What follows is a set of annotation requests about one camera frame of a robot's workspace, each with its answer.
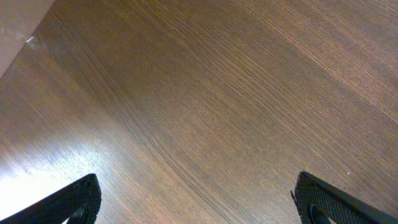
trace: brown wooden table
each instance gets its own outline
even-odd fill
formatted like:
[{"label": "brown wooden table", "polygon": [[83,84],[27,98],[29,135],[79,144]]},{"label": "brown wooden table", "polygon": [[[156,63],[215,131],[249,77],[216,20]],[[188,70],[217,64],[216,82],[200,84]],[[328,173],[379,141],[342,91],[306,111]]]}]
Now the brown wooden table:
[{"label": "brown wooden table", "polygon": [[57,0],[0,79],[0,218],[95,172],[98,223],[300,223],[301,170],[398,217],[397,15]]}]

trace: textured black pad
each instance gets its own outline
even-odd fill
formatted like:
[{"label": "textured black pad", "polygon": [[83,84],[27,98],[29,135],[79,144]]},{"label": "textured black pad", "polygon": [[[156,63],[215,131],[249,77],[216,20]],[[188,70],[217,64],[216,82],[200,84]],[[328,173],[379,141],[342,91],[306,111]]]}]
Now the textured black pad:
[{"label": "textured black pad", "polygon": [[101,190],[97,177],[95,174],[88,174],[45,199],[6,218],[0,224],[61,224],[67,218],[69,218],[69,224],[94,223],[100,205]]},{"label": "textured black pad", "polygon": [[337,223],[398,223],[398,220],[388,214],[307,172],[301,172],[298,175],[294,192],[302,223],[316,223],[310,218],[310,207],[318,208],[324,215]]}]

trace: wood grain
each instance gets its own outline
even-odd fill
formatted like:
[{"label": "wood grain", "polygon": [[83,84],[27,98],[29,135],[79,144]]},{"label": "wood grain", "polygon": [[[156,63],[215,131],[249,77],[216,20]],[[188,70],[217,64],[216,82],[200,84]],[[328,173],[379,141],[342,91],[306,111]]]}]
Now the wood grain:
[{"label": "wood grain", "polygon": [[95,172],[98,223],[300,223],[301,170],[398,217],[397,15],[57,0],[0,80],[0,218]]}]

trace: black textured grip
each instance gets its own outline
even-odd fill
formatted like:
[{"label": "black textured grip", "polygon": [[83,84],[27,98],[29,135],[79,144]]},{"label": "black textured grip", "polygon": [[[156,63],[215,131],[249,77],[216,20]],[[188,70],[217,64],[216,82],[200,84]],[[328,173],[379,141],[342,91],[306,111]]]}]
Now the black textured grip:
[{"label": "black textured grip", "polygon": [[398,223],[307,172],[299,174],[294,197],[302,223],[329,223],[328,217],[337,223]]},{"label": "black textured grip", "polygon": [[88,174],[45,199],[6,218],[8,223],[94,223],[100,210],[101,190],[95,174]]}]

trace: wooden surface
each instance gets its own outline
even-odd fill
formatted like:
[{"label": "wooden surface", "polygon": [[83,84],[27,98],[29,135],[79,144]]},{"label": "wooden surface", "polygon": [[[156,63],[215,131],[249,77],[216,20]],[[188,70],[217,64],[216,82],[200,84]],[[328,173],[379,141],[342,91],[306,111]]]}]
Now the wooden surface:
[{"label": "wooden surface", "polygon": [[98,223],[300,223],[301,170],[398,217],[397,15],[57,0],[0,80],[0,218],[95,172]]}]

